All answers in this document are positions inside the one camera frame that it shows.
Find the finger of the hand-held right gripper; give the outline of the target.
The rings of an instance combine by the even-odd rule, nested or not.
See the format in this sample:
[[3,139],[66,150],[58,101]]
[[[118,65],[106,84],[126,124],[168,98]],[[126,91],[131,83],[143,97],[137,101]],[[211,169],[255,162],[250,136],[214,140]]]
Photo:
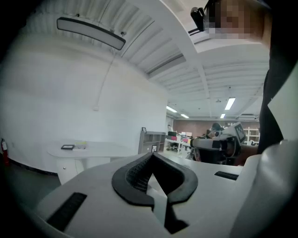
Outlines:
[[195,138],[190,140],[190,146],[200,149],[212,149],[213,139]]

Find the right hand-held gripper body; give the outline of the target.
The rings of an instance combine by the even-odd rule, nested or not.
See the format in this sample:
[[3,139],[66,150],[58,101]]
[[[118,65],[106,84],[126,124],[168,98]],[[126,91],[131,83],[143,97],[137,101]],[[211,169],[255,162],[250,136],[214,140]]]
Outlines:
[[246,139],[246,135],[242,124],[237,122],[223,131],[216,132],[214,139],[219,139],[222,142],[222,150],[227,158],[236,158],[240,153],[241,146]]

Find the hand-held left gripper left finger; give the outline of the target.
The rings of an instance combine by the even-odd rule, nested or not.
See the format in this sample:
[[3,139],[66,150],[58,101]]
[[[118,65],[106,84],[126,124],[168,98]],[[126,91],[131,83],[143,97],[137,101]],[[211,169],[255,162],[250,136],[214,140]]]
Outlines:
[[[155,207],[135,206],[124,201],[112,187],[112,176],[122,166],[139,159],[135,155],[89,168],[48,194],[35,208],[34,221],[52,238],[167,238],[160,219],[165,218],[166,195],[150,181],[146,194]],[[87,197],[64,231],[47,220],[73,193]]]

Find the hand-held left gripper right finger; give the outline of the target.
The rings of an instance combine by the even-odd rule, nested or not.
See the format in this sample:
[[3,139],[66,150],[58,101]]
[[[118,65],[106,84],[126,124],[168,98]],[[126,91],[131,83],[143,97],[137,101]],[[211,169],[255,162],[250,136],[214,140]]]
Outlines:
[[198,178],[194,193],[186,202],[176,204],[177,209],[169,206],[161,180],[157,180],[153,174],[149,179],[149,195],[155,202],[153,213],[168,232],[175,234],[195,224],[199,219],[205,219],[209,213],[223,208],[224,199],[231,194],[235,181],[216,176],[215,173],[223,171],[238,176],[242,167],[208,164],[175,156],[169,158],[192,170]]

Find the white round ribbed cabinet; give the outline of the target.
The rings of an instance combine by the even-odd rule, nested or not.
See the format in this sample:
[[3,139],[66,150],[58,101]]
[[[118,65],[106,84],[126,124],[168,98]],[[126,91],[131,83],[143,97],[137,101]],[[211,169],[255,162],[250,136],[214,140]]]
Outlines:
[[54,141],[47,147],[47,153],[56,161],[57,174],[61,184],[94,166],[137,154],[137,150],[114,142],[87,141],[88,148],[82,151],[61,149],[62,145],[73,145],[74,142],[76,141]]

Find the person's right forearm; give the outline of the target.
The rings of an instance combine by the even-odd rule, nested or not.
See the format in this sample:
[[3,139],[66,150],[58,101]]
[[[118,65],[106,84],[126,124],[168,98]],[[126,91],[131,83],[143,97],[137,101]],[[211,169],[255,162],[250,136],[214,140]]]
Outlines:
[[258,146],[242,145],[240,153],[234,160],[234,166],[243,166],[250,156],[257,155]]

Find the white office desk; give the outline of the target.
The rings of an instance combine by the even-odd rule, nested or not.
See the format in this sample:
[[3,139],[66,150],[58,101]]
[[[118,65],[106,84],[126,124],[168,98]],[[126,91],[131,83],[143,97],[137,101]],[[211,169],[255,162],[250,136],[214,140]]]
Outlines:
[[164,151],[172,151],[177,155],[186,155],[190,152],[190,144],[183,141],[165,139]]

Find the grey shelf unit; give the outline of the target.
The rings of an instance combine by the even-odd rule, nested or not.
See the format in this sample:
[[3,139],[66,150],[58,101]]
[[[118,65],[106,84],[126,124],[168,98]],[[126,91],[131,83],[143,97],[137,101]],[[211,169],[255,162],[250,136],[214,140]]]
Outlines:
[[152,145],[157,145],[157,152],[163,152],[165,146],[166,133],[165,132],[152,132],[141,131],[138,154],[151,152]]

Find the yellow-green white booklet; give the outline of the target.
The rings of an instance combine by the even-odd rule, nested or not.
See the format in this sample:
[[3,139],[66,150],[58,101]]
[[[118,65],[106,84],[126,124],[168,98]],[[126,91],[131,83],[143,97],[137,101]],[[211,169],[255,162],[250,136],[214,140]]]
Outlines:
[[74,148],[73,150],[86,150],[88,148],[88,143],[87,141],[76,141],[74,142]]

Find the person's black clothing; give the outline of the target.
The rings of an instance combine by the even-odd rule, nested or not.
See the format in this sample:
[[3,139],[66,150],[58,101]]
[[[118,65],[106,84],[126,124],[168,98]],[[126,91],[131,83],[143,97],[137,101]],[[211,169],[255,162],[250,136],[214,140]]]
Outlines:
[[264,81],[263,102],[260,111],[260,141],[257,153],[283,140],[279,126],[268,104],[286,82],[298,61],[297,39],[298,2],[295,0],[259,0],[264,2],[273,16],[269,70]]

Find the red fire extinguisher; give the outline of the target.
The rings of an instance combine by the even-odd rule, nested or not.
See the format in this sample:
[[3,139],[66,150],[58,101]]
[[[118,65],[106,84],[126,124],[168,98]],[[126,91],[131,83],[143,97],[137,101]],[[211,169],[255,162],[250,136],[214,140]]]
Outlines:
[[7,152],[7,144],[3,138],[1,139],[1,149],[2,149],[2,154],[3,154],[4,165],[10,166],[8,152]]

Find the black-framed oblong ceiling lamp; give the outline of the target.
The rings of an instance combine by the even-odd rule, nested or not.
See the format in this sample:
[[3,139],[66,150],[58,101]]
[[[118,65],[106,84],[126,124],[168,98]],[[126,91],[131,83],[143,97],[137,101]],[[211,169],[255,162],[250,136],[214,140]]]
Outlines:
[[57,29],[81,34],[100,41],[116,50],[122,50],[126,40],[102,27],[76,19],[59,17],[56,20]]

